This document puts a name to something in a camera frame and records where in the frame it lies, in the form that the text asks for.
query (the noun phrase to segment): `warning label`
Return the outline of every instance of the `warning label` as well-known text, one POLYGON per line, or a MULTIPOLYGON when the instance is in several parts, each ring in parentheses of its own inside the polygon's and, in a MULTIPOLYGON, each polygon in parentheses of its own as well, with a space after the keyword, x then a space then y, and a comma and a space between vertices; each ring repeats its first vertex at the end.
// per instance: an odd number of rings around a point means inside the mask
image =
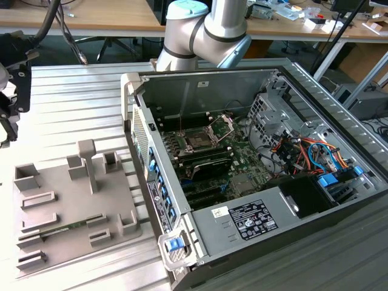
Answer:
POLYGON ((278 228, 262 200, 229 209, 229 214, 246 241, 278 228))

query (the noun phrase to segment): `aluminum extrusion table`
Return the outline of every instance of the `aluminum extrusion table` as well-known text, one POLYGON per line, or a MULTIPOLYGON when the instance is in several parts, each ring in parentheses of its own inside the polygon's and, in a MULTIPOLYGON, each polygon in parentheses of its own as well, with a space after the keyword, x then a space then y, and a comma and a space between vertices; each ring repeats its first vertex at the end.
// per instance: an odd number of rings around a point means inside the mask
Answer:
MULTIPOLYGON (((292 65, 287 59, 262 64, 292 65)), ((243 65, 259 65, 243 61, 243 65)), ((32 106, 21 116, 19 140, 0 150, 0 282, 4 290, 170 290, 131 162, 120 116, 120 76, 149 71, 147 63, 35 67, 32 106), (15 279, 10 235, 12 165, 65 163, 75 141, 93 138, 98 153, 117 150, 124 160, 143 234, 138 239, 15 279)), ((338 225, 250 262, 196 290, 387 290, 388 197, 338 225)))

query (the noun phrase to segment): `power supply label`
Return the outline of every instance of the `power supply label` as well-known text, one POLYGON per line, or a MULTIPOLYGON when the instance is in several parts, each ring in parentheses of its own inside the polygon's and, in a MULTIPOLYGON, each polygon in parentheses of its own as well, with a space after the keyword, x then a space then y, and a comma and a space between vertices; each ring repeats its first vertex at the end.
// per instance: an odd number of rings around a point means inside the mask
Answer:
POLYGON ((246 241, 278 228, 262 200, 229 209, 229 214, 246 241))
POLYGON ((162 227, 162 231, 163 233, 169 233, 171 231, 171 225, 167 218, 166 211, 163 206, 163 199, 159 194, 158 187, 155 182, 149 182, 147 183, 147 186, 152 198, 154 209, 159 219, 159 224, 162 227))

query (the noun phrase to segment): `sticker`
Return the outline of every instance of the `sticker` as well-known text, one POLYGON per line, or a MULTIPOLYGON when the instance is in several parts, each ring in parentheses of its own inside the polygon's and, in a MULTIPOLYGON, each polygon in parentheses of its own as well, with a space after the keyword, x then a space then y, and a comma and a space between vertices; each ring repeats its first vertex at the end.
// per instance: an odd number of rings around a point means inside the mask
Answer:
POLYGON ((214 218, 218 218, 224 215, 228 215, 228 207, 227 206, 222 206, 220 208, 212 209, 212 213, 214 218))
POLYGON ((198 82, 198 88, 209 86, 209 81, 198 82))
POLYGON ((229 214, 241 238, 246 241, 278 228, 262 200, 232 208, 229 210, 229 214))
POLYGON ((169 233, 172 230, 172 228, 170 225, 170 221, 167 218, 166 211, 164 210, 163 200, 160 198, 159 190, 156 186, 156 183, 148 182, 147 186, 151 194, 151 197, 154 200, 153 206, 156 210, 156 213, 158 214, 158 220, 160 225, 162 226, 162 230, 164 233, 169 233))

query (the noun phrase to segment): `office chair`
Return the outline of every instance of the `office chair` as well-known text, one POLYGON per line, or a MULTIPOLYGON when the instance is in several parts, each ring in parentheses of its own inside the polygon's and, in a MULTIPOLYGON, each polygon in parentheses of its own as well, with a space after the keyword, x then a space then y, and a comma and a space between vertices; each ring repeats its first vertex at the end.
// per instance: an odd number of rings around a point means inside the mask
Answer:
MULTIPOLYGON (((86 42, 93 42, 93 41, 104 41, 104 43, 101 47, 101 50, 99 51, 98 56, 97 56, 96 62, 98 64, 101 62, 101 59, 104 56, 107 47, 112 47, 112 44, 116 44, 119 47, 121 47, 122 49, 126 50, 127 52, 130 52, 131 54, 138 56, 138 53, 136 52, 136 50, 134 50, 130 46, 128 46, 125 43, 123 43, 122 41, 120 41, 119 38, 114 38, 114 37, 110 37, 110 36, 92 36, 89 38, 77 39, 75 42, 77 44, 83 44, 86 42)), ((138 40, 136 38, 134 38, 132 40, 132 43, 134 45, 136 45, 138 43, 138 40)))

